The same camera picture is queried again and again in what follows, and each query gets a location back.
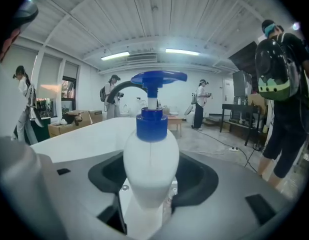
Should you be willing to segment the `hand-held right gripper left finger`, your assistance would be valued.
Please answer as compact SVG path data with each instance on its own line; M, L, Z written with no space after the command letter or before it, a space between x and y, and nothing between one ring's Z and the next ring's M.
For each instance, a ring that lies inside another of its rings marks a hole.
M105 156L53 163L30 146L0 137L0 192L26 235L20 240L126 240L111 227L119 197L103 192L89 171Z

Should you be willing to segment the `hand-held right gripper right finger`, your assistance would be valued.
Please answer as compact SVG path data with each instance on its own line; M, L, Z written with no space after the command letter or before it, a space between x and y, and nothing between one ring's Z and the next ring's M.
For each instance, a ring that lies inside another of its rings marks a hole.
M294 203L251 170L181 151L172 215L150 240L267 240Z

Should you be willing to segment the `white bathtub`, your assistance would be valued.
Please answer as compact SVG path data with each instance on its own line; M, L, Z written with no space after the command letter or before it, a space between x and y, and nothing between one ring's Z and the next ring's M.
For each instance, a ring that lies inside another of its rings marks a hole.
M55 165L70 164L71 183L77 189L76 196L89 211L97 212L105 206L106 198L88 182L88 165L93 161L108 162L113 152L123 154L126 141L135 129L134 118L113 118L52 137L33 145L33 150L49 156ZM123 183L129 185L128 191L118 190L128 234L139 240L148 239L162 226L169 211L166 201L177 186L176 177L158 209L142 209L128 181L124 161L121 171L124 173Z

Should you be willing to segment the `white spray bottle blue cap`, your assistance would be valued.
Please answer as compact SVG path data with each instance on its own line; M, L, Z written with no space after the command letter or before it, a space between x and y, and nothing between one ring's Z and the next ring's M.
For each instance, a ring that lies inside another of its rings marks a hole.
M179 165L176 138L168 131L168 117L157 106L158 90L175 81L187 81L177 71L155 70L134 75L133 84L147 90L147 107L136 115L136 129L123 149L123 164L134 197L144 210L158 209L167 197Z

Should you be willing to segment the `large open cardboard box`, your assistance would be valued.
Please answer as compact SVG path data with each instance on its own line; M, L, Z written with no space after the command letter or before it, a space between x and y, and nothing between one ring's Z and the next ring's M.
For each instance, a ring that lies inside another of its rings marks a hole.
M49 136L51 138L74 131L74 130L78 130L80 128L89 126L91 124L91 118L89 115L89 111L85 111L85 110L73 110L73 111L69 111L67 113L70 114L77 114L77 113L81 113L81 117L82 117L82 121L79 122L79 125L76 126L74 124L67 124L67 125L56 125L56 122L54 124L49 124L48 125L48 132L49 132Z

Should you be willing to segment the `black oval tub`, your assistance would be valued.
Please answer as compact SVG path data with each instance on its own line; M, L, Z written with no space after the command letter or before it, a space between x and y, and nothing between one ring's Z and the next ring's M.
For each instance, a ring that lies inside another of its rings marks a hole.
M37 142L42 142L50 138L48 125L51 123L50 117L42 117L41 120L43 121L43 127L37 125L34 119L31 119L31 126L36 136Z

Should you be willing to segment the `black bag in box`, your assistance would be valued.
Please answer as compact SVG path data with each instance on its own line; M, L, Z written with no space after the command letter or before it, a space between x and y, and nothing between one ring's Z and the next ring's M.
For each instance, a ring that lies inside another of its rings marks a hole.
M65 113L62 115L62 119L64 119L67 124L74 124L75 126L79 125L79 122L82 122L82 116L81 113Z

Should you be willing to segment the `small cardboard box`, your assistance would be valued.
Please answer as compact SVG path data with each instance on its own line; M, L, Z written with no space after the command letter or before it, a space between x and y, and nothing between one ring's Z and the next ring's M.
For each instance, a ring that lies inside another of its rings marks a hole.
M90 110L89 116L91 124L96 124L103 121L103 112L101 110Z

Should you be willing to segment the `oval wooden table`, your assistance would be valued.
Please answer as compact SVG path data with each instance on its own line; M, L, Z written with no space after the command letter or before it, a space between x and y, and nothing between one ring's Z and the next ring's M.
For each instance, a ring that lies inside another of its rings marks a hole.
M168 115L168 126L175 125L176 131L179 133L179 136L182 136L182 122L183 118L176 115Z

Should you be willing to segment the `brown cardboard box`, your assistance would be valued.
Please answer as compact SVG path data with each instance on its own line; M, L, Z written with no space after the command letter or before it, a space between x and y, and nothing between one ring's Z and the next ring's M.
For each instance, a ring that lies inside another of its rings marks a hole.
M264 115L267 110L266 99L259 93L250 94L247 96L248 105L260 107L260 114Z

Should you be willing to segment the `dark window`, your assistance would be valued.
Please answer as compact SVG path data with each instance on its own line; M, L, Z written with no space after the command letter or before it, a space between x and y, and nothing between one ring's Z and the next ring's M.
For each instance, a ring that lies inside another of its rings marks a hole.
M65 114L76 109L76 79L64 76L61 85L61 112Z

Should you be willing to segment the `black cabinet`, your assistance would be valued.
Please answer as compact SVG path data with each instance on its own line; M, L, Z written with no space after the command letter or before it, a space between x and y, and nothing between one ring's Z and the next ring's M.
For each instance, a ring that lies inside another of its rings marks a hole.
M248 96L252 93L252 76L242 70L232 74L234 104L245 105Z

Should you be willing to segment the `black green backpack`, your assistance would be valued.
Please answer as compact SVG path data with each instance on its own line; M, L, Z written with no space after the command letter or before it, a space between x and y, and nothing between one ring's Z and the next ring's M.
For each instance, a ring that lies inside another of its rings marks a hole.
M302 68L286 39L285 32L276 39L264 39L255 51L259 94L268 100L288 100L300 86Z

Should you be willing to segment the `ceiling light tube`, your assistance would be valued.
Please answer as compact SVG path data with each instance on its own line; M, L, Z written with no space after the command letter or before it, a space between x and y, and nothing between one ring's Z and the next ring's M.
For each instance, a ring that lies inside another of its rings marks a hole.
M189 51L189 50L182 50L182 49L172 49L172 48L166 48L166 53L172 53L172 54L183 54L183 55L190 55L190 56L199 56L199 52L195 51Z
M128 51L125 51L125 52L116 53L116 54L112 54L112 55L102 57L101 60L102 61L108 61L108 60L112 60L112 59L128 57L129 55L130 55L130 53Z

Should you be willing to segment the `ceiling air vent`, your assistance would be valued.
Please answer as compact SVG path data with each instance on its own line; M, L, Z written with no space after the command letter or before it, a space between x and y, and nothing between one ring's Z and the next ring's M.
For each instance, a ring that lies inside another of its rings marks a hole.
M140 54L133 54L126 58L126 61L129 63L143 63L143 62L157 62L157 54L156 53L140 53Z

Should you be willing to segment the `black frame table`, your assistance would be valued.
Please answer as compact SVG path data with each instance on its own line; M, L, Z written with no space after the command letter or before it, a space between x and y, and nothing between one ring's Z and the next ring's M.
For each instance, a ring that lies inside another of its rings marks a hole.
M229 124L229 131L232 126L246 129L244 145L247 146L249 140L259 139L259 134L264 127L265 115L258 105L222 104L222 114L219 125L219 132L223 130L224 123Z

